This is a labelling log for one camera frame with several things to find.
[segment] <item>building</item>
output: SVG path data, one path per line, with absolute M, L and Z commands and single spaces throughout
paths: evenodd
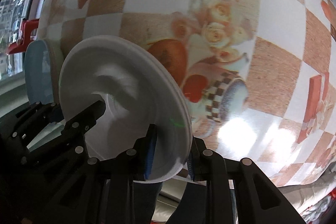
M 7 74 L 7 56 L 0 53 L 0 79 Z

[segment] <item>checkered pattern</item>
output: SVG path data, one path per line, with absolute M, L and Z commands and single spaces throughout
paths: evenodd
M 45 0 L 39 38 L 60 43 L 66 56 L 82 39 L 117 35 L 140 46 L 171 38 L 174 12 L 187 13 L 195 0 Z M 251 22 L 254 38 L 234 48 L 248 63 L 237 75 L 222 75 L 207 90 L 206 115 L 197 133 L 224 157 L 252 158 L 277 186 L 313 182 L 332 161 L 336 133 L 336 1 L 236 0 L 236 12 Z M 330 72 L 323 123 L 300 144 L 296 139 L 307 108 L 310 78 Z M 223 91 L 242 77 L 248 109 L 222 125 Z
M 237 72 L 228 71 L 221 74 L 220 78 L 207 90 L 207 100 L 205 103 L 206 116 L 215 122 L 226 121 L 226 117 L 222 117 L 221 104 L 227 88 L 236 80 L 242 80 Z

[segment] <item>checkered tile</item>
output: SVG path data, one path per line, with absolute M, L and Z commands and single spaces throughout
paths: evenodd
M 223 56 L 211 57 L 214 45 L 202 41 L 208 38 L 207 24 L 227 13 L 221 1 L 230 1 L 233 24 L 221 22 L 216 28 L 226 36 L 237 31 L 238 42 L 223 46 Z M 45 0 L 38 37 L 60 45 L 64 57 L 82 39 L 101 34 L 123 37 L 145 49 L 163 39 L 181 39 L 181 45 L 194 51 L 185 75 L 201 74 L 208 81 L 197 91 L 204 118 L 193 124 L 194 134 L 225 157 L 250 157 L 283 186 L 314 181 L 335 152 L 335 25 L 335 0 Z M 246 35 L 242 41 L 241 34 Z M 211 67 L 216 58 L 226 61 Z M 310 82 L 328 72 L 322 98 L 324 87 L 310 89 Z M 222 97 L 236 80 L 246 83 L 249 96 L 240 104 L 248 108 L 225 121 Z M 298 143 L 306 110 L 313 107 L 312 123 L 320 119 L 318 127 Z
M 206 116 L 215 122 L 222 122 L 225 119 L 224 113 L 221 113 L 221 103 L 228 87 L 242 78 L 236 72 L 224 72 L 207 90 L 207 100 L 205 103 Z

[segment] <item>window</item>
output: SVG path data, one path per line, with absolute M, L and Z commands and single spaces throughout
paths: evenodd
M 16 42 L 18 28 L 22 18 L 27 17 L 24 12 L 26 0 L 0 1 L 0 56 L 6 54 L 7 48 Z M 0 61 L 0 81 L 23 71 L 23 54 L 9 55 Z

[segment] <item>screw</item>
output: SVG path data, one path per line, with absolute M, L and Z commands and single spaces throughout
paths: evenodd
M 77 146 L 76 148 L 75 148 L 75 152 L 77 153 L 77 154 L 80 154 L 80 153 L 82 153 L 84 151 L 84 149 L 83 149 L 83 147 L 81 147 L 81 146 Z
M 134 156 L 137 153 L 135 149 L 128 149 L 126 154 L 129 156 Z
M 247 165 L 247 166 L 252 164 L 252 161 L 249 158 L 243 158 L 241 162 L 243 163 L 243 165 Z
M 22 157 L 21 158 L 21 164 L 25 165 L 27 163 L 27 158 L 26 157 Z
M 97 161 L 98 161 L 97 158 L 89 158 L 87 160 L 87 163 L 90 164 L 90 165 L 94 165 L 94 164 L 97 163 Z
M 212 153 L 212 151 L 210 150 L 210 149 L 205 149 L 205 150 L 203 150 L 203 155 L 204 156 L 207 156 L 207 157 L 209 157 L 209 156 L 211 156 L 213 153 Z

